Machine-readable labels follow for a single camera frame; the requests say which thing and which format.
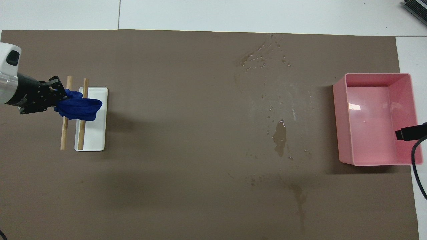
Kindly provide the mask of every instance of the pink plastic bin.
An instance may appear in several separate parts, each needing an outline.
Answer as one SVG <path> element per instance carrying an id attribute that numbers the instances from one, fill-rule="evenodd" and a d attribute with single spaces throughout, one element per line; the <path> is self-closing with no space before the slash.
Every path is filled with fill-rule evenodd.
<path id="1" fill-rule="evenodd" d="M 333 86 L 339 160 L 355 166 L 410 165 L 415 141 L 395 131 L 417 125 L 411 76 L 348 73 Z M 421 148 L 415 153 L 422 163 Z"/>

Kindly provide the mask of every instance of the blue towel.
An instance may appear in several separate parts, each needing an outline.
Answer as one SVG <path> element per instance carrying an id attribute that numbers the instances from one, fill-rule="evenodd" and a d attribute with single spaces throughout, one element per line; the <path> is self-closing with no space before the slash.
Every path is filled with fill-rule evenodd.
<path id="1" fill-rule="evenodd" d="M 56 107 L 53 108 L 61 117 L 68 119 L 80 119 L 85 121 L 93 121 L 97 117 L 97 112 L 102 106 L 102 102 L 98 99 L 82 98 L 83 94 L 77 91 L 65 90 L 68 99 L 58 101 Z"/>

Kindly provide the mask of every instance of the wooden dowel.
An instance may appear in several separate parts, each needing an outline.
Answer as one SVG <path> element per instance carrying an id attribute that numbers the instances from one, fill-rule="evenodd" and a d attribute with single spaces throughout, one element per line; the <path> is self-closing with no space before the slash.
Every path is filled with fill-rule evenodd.
<path id="1" fill-rule="evenodd" d="M 83 98 L 88 98 L 89 79 L 85 78 L 83 82 Z M 79 144 L 77 149 L 83 150 L 83 144 L 85 143 L 85 127 L 86 121 L 80 120 L 79 128 Z"/>
<path id="2" fill-rule="evenodd" d="M 71 90 L 71 86 L 73 85 L 73 77 L 67 76 L 67 89 Z M 61 134 L 61 150 L 65 150 L 67 145 L 67 131 L 68 131 L 68 118 L 62 118 L 62 134 Z"/>

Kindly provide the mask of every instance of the white rectangular tray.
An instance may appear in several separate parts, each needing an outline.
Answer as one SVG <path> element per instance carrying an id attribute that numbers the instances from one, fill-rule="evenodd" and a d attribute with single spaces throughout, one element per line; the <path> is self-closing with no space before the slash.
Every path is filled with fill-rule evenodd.
<path id="1" fill-rule="evenodd" d="M 107 100 L 108 88 L 106 87 L 89 87 L 88 98 L 95 98 L 102 102 L 101 109 L 97 112 L 94 121 L 86 121 L 85 141 L 83 150 L 78 150 L 80 120 L 76 122 L 76 138 L 74 141 L 74 150 L 76 151 L 102 151 L 105 147 L 105 127 L 107 123 Z"/>

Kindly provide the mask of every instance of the brown mat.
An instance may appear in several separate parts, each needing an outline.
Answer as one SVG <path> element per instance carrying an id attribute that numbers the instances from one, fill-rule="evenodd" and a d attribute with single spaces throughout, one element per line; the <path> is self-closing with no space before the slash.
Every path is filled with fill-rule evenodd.
<path id="1" fill-rule="evenodd" d="M 332 84 L 399 72 L 394 37 L 117 30 L 1 40 L 22 48 L 21 73 L 109 88 L 103 152 L 74 151 L 74 121 L 60 151 L 52 109 L 0 106 L 10 239 L 418 238 L 409 166 L 338 160 Z"/>

